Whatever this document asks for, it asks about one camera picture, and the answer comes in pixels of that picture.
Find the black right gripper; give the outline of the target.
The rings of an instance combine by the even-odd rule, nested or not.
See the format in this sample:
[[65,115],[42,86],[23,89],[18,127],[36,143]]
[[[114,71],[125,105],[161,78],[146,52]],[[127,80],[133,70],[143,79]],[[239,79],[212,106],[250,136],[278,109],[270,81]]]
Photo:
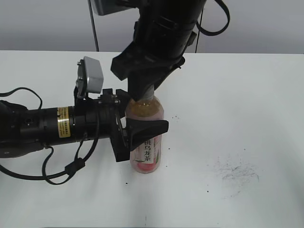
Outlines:
[[139,101],[150,87],[157,90],[184,63],[183,56],[158,57],[131,42],[121,54],[113,58],[111,71],[120,80],[128,79],[128,94],[133,100]]

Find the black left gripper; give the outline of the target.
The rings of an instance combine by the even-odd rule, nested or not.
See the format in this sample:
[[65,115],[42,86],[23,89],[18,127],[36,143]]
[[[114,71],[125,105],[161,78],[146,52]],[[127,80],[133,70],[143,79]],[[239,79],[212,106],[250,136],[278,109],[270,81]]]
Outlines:
[[128,92],[122,89],[103,89],[97,99],[86,95],[76,97],[74,89],[74,127],[73,133],[80,140],[92,140],[93,144],[84,157],[87,161],[93,154],[99,139],[109,138],[117,162],[130,159],[130,151],[134,151],[145,141],[168,132],[169,122],[166,120],[141,121],[127,118],[126,130],[121,119],[131,100]]

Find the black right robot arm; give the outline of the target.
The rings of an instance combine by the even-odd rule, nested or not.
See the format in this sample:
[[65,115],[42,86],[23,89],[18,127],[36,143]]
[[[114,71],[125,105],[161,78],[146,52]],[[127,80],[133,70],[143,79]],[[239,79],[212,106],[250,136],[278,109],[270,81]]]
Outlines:
[[196,33],[193,32],[203,0],[119,0],[119,5],[138,8],[133,40],[113,58],[111,71],[128,80],[128,94],[138,101],[150,87],[157,89],[185,63],[183,54]]

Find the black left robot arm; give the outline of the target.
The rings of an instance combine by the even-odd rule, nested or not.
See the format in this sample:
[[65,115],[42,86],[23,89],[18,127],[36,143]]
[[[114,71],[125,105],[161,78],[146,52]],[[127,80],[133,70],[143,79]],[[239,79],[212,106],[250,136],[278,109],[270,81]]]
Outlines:
[[0,102],[0,156],[16,158],[45,146],[109,138],[115,160],[130,159],[130,152],[145,141],[166,133],[166,120],[121,119],[130,101],[122,89],[103,89],[97,98],[75,99],[74,106],[29,110],[20,104]]

